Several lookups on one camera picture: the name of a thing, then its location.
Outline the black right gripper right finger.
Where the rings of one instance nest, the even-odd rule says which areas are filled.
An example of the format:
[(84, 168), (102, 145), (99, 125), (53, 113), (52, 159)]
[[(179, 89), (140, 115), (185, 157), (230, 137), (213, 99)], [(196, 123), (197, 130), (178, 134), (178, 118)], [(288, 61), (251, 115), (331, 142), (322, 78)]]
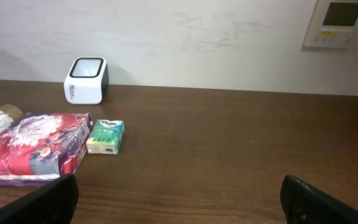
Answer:
[(288, 224), (358, 224), (358, 211), (294, 176), (286, 175), (280, 202)]

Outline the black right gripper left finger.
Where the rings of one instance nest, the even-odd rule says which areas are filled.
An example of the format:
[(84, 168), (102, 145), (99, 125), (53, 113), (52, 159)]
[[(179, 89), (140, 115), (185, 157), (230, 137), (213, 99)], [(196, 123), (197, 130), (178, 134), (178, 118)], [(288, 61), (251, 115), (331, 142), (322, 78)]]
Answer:
[(73, 174), (66, 174), (0, 208), (0, 224), (70, 223), (79, 190)]

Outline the red purple tissue pack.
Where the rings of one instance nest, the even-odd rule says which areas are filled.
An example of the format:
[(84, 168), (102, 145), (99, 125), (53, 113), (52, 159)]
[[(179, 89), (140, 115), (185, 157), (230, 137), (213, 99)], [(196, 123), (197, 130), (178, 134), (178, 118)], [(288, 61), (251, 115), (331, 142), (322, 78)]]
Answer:
[(26, 114), (0, 133), (0, 185), (42, 185), (75, 173), (91, 130), (88, 113)]

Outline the green kleenex tissue pack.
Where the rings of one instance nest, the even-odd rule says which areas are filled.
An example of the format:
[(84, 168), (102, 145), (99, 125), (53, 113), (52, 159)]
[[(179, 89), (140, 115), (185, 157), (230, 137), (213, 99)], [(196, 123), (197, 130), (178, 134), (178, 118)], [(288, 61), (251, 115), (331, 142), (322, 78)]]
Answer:
[(125, 127), (123, 121), (98, 119), (86, 147), (89, 154), (118, 154)]

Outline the white barcode scanner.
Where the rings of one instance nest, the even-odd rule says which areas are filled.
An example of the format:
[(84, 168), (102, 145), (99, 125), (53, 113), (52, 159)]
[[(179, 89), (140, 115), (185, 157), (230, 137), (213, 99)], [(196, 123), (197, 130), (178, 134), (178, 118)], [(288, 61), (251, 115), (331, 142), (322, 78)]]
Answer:
[(77, 58), (63, 83), (67, 102), (74, 105), (97, 105), (109, 85), (108, 63), (102, 57)]

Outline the white wall control panel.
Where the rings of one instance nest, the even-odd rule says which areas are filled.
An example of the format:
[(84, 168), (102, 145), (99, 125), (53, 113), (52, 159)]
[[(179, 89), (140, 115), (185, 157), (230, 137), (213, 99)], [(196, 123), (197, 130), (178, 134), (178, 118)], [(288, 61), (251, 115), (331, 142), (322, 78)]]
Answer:
[(358, 0), (317, 0), (303, 45), (358, 48)]

